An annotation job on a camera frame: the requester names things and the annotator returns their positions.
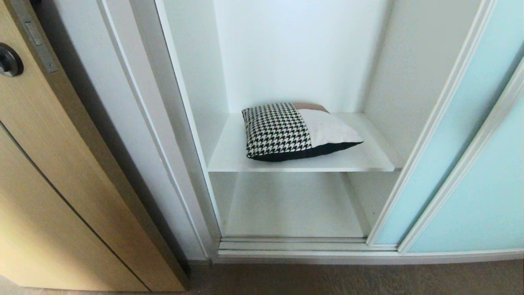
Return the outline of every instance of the built-in wardrobe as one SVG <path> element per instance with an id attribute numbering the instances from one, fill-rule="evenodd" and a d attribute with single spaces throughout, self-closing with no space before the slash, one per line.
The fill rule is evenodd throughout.
<path id="1" fill-rule="evenodd" d="M 487 2 L 156 1 L 221 239 L 235 250 L 373 247 Z M 243 109 L 324 106 L 364 139 L 310 159 L 246 157 Z"/>

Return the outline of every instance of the black pillow trim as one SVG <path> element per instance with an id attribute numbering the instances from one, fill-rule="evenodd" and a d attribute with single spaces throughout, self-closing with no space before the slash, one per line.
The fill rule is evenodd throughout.
<path id="1" fill-rule="evenodd" d="M 316 146 L 312 149 L 307 149 L 303 151 L 296 152 L 286 152 L 286 153 L 277 153 L 277 154 L 267 154 L 267 155 L 257 155 L 249 157 L 250 159 L 264 162 L 282 162 L 286 160 L 295 160 L 295 159 L 305 159 L 316 157 L 320 155 L 327 155 L 337 151 L 349 149 L 352 146 L 356 146 L 361 142 L 341 142 L 341 143 L 326 143 L 319 146 Z"/>

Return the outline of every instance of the cushion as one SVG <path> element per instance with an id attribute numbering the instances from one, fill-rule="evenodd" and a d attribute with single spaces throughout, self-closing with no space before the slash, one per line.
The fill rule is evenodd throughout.
<path id="1" fill-rule="evenodd" d="M 247 157 L 253 160 L 302 159 L 364 142 L 355 130 L 318 104 L 271 103 L 242 110 L 242 115 Z"/>

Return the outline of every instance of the houndstooth pattern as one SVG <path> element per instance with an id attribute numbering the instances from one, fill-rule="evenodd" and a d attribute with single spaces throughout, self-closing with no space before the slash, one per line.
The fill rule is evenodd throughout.
<path id="1" fill-rule="evenodd" d="M 242 110 L 247 157 L 311 149 L 311 137 L 292 103 L 272 103 Z"/>

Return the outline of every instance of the shelf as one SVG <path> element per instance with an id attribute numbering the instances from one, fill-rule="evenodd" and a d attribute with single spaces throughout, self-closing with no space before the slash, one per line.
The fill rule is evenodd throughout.
<path id="1" fill-rule="evenodd" d="M 277 163 L 246 157 L 246 131 L 242 114 L 229 114 L 208 165 L 209 172 L 362 172 L 395 171 L 403 160 L 362 113 L 335 113 L 355 129 L 364 143 L 344 151 L 309 159 Z"/>
<path id="2" fill-rule="evenodd" d="M 369 231 L 345 173 L 239 173 L 225 237 L 362 238 Z"/>

